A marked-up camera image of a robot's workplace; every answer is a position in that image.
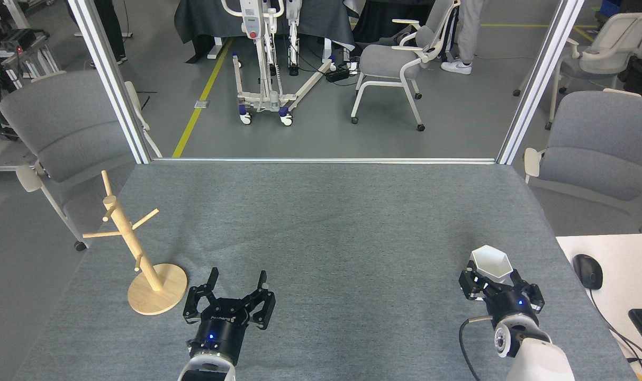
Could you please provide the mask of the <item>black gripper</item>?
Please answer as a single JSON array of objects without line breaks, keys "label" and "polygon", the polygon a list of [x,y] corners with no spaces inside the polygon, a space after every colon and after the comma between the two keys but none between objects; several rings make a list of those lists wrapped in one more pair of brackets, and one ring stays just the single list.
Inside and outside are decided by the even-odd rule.
[{"label": "black gripper", "polygon": [[[213,267],[205,284],[188,289],[183,318],[187,324],[200,322],[195,338],[187,342],[189,356],[193,358],[202,352],[220,355],[236,366],[248,321],[260,330],[268,328],[276,304],[275,294],[268,289],[267,272],[261,270],[256,290],[245,297],[244,306],[238,299],[217,299],[213,290],[218,277],[219,270]],[[197,307],[201,297],[207,298],[209,306],[200,315]],[[250,314],[261,302],[262,308]]]},{"label": "black gripper", "polygon": [[540,313],[544,307],[544,298],[539,286],[522,279],[518,270],[512,271],[511,280],[513,290],[499,291],[496,282],[471,268],[464,269],[458,279],[466,299],[485,300],[494,329],[502,319],[515,314],[524,314],[539,325],[535,313]]}]

